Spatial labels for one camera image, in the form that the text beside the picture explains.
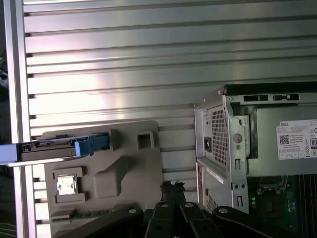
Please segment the cable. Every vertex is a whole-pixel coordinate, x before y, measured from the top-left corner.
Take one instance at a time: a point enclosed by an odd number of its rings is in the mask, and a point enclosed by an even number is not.
[[[1,234],[1,235],[7,235],[7,236],[9,236],[9,237],[16,237],[15,235],[11,235],[11,234],[9,234],[9,233],[4,233],[4,232],[0,232],[0,234]]]
[[[12,225],[12,224],[10,224],[10,223],[0,222],[0,225],[8,225],[8,226],[11,226],[11,227],[16,228],[16,226],[15,226],[15,225]]]
[[[11,229],[0,228],[0,230],[3,230],[3,231],[10,231],[10,232],[14,232],[14,233],[16,233],[16,230],[11,230]]]

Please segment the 80 plus logo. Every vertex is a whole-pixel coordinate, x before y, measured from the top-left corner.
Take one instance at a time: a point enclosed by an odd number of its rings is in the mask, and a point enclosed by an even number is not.
[[[317,138],[311,139],[311,149],[312,150],[317,149]]]

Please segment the perforated metal panel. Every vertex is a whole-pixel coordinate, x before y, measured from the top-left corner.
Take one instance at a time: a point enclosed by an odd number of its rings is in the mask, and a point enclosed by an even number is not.
[[[227,122],[223,110],[211,113],[213,159],[226,165],[228,151]]]
[[[218,204],[209,194],[207,200],[207,211],[211,213],[216,207],[218,207]]]

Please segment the sticker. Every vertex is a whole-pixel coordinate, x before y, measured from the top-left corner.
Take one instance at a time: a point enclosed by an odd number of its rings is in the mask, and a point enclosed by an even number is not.
[[[223,184],[223,179],[222,179],[220,176],[216,175],[216,174],[215,174],[213,171],[211,171],[209,168],[207,168],[207,172],[208,172],[211,176],[213,176],[216,180],[218,180],[220,183]]]
[[[317,120],[282,121],[276,133],[279,160],[317,158]]]

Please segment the screw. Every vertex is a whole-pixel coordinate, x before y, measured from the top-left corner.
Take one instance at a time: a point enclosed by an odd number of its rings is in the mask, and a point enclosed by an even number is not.
[[[194,205],[193,205],[192,203],[189,203],[189,202],[185,204],[185,207],[188,207],[188,208],[191,208],[191,207],[193,207],[193,206],[194,206]]]
[[[225,208],[220,208],[219,212],[225,214],[225,213],[228,213],[229,211]]]
[[[233,136],[233,141],[234,142],[236,142],[236,143],[241,143],[241,141],[242,141],[242,135],[240,135],[240,134],[235,134],[234,136]]]

